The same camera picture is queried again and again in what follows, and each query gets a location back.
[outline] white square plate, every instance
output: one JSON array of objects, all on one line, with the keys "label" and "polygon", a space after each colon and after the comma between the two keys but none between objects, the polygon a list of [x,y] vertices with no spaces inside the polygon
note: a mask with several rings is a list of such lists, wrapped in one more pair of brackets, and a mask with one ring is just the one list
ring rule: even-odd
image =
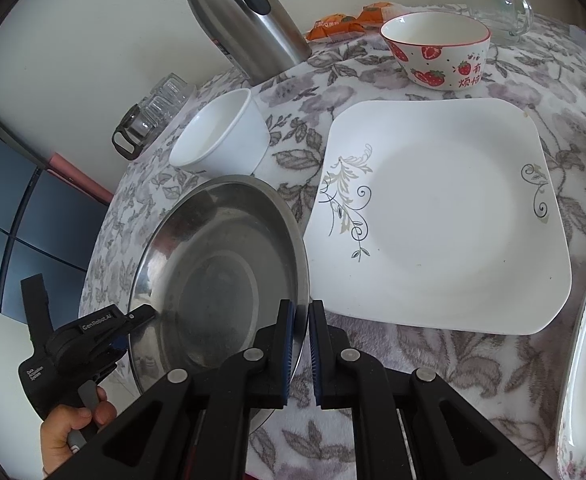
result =
[{"label": "white square plate", "polygon": [[305,245],[311,297],[345,316],[530,334],[571,289],[538,131],[499,99],[345,110]]}]

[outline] metal screw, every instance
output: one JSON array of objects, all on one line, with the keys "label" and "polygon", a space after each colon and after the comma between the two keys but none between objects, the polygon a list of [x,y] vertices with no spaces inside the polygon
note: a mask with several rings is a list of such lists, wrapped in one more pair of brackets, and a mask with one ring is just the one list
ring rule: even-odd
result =
[{"label": "metal screw", "polygon": [[357,361],[359,352],[355,348],[345,348],[340,352],[340,357],[345,361]]},{"label": "metal screw", "polygon": [[259,348],[247,348],[244,350],[244,359],[247,361],[259,361],[264,357],[264,352]]},{"label": "metal screw", "polygon": [[183,383],[188,376],[189,374],[184,368],[175,368],[169,372],[167,379],[169,380],[169,383],[179,384]]},{"label": "metal screw", "polygon": [[430,368],[418,368],[415,376],[424,383],[430,383],[435,379],[435,372]]}]

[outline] red rim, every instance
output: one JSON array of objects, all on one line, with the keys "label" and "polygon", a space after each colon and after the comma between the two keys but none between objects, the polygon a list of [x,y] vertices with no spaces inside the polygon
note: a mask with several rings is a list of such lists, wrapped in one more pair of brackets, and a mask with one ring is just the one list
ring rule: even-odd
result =
[{"label": "red rim", "polygon": [[[400,16],[396,16],[393,19],[388,20],[387,23],[391,23],[393,20],[396,20],[398,18],[403,18],[404,16],[409,16],[410,14],[424,14],[425,12],[429,12],[429,13],[432,13],[432,14],[452,14],[452,12],[443,12],[441,10],[424,10],[422,12],[407,12],[406,14],[401,14]],[[474,22],[478,22],[480,25],[482,25],[484,28],[486,28],[486,37],[483,40],[471,41],[470,43],[454,43],[454,44],[450,44],[450,43],[445,43],[445,44],[442,44],[442,43],[437,43],[437,44],[436,43],[433,43],[433,44],[431,44],[431,43],[407,43],[406,41],[393,40],[393,39],[389,38],[388,36],[385,36],[384,34],[382,34],[382,29],[385,27],[385,25],[387,25],[387,23],[385,23],[384,25],[382,25],[382,27],[379,30],[379,34],[385,40],[393,41],[394,43],[400,43],[400,44],[409,45],[409,46],[441,46],[441,47],[446,47],[446,46],[470,46],[470,45],[475,45],[475,44],[478,44],[478,43],[484,43],[484,41],[486,41],[489,38],[491,38],[491,31],[480,20],[476,20],[474,18],[470,18],[469,16],[463,16],[462,14],[453,14],[453,15],[454,16],[459,16],[461,18],[466,18],[467,20],[473,20]]]}]

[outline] human hand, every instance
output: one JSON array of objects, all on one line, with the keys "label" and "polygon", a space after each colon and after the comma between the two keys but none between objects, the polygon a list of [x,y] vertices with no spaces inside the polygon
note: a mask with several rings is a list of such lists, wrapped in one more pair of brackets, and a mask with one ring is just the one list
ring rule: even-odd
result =
[{"label": "human hand", "polygon": [[73,456],[73,452],[66,443],[71,430],[81,430],[91,420],[94,420],[100,428],[115,420],[118,412],[115,406],[106,400],[106,391],[101,386],[97,387],[97,396],[100,403],[93,413],[88,408],[72,408],[60,404],[42,422],[39,428],[39,440],[46,475],[51,474]]}]

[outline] food package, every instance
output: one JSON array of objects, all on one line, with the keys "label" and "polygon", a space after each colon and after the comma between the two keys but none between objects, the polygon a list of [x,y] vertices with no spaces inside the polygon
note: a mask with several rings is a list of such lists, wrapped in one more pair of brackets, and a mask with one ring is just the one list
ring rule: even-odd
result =
[{"label": "food package", "polygon": [[379,30],[385,22],[406,12],[400,4],[377,2],[363,7],[357,18],[347,14],[331,14],[315,22],[307,33],[307,40],[318,43],[352,40],[363,36],[368,30]]}]

